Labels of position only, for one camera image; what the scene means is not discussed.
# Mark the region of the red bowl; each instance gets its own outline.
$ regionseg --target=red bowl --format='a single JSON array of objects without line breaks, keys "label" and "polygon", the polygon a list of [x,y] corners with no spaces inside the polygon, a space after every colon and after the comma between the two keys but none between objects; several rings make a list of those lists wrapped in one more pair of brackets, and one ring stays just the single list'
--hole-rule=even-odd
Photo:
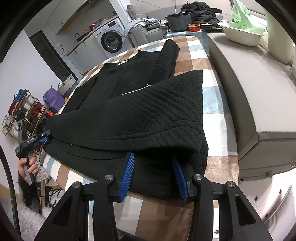
[{"label": "red bowl", "polygon": [[198,23],[188,24],[188,28],[191,32],[198,32],[200,31],[200,25]]}]

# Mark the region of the washing machine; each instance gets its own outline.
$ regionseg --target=washing machine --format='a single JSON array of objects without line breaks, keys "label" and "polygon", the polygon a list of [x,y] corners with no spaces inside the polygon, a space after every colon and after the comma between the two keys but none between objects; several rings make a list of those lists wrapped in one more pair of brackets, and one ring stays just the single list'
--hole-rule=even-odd
[{"label": "washing machine", "polygon": [[131,49],[131,43],[124,35],[124,26],[119,18],[106,23],[94,32],[108,58]]}]

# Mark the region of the kitchen cabinet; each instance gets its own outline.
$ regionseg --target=kitchen cabinet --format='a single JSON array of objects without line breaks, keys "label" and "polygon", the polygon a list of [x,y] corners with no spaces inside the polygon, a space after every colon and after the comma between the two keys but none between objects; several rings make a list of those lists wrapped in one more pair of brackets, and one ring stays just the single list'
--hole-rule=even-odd
[{"label": "kitchen cabinet", "polygon": [[47,20],[53,32],[58,34],[67,29],[79,16],[77,10],[85,2],[87,2],[87,0],[62,0]]},{"label": "kitchen cabinet", "polygon": [[94,35],[82,42],[68,58],[81,74],[101,64],[108,57],[99,45]]}]

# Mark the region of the black jacket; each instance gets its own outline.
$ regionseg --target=black jacket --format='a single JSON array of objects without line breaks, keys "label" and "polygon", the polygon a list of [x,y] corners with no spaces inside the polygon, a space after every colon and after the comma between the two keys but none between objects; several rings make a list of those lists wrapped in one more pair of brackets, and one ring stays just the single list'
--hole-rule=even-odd
[{"label": "black jacket", "polygon": [[202,23],[217,24],[220,21],[217,19],[215,13],[222,13],[221,9],[210,8],[205,2],[193,2],[186,3],[181,8],[181,12],[192,12],[195,21],[198,23],[204,20]]},{"label": "black jacket", "polygon": [[129,190],[167,199],[178,188],[172,155],[204,174],[202,70],[174,77],[179,47],[139,51],[126,63],[107,63],[77,88],[65,111],[48,119],[53,139],[45,151],[93,179],[117,176],[135,153]]}]

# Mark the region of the washing machine door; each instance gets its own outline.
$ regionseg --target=washing machine door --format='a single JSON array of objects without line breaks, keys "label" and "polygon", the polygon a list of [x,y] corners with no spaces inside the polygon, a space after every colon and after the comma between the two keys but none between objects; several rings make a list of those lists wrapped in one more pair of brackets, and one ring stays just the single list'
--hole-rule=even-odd
[{"label": "washing machine door", "polygon": [[106,51],[117,53],[123,45],[122,37],[116,31],[108,31],[102,35],[101,44]]}]

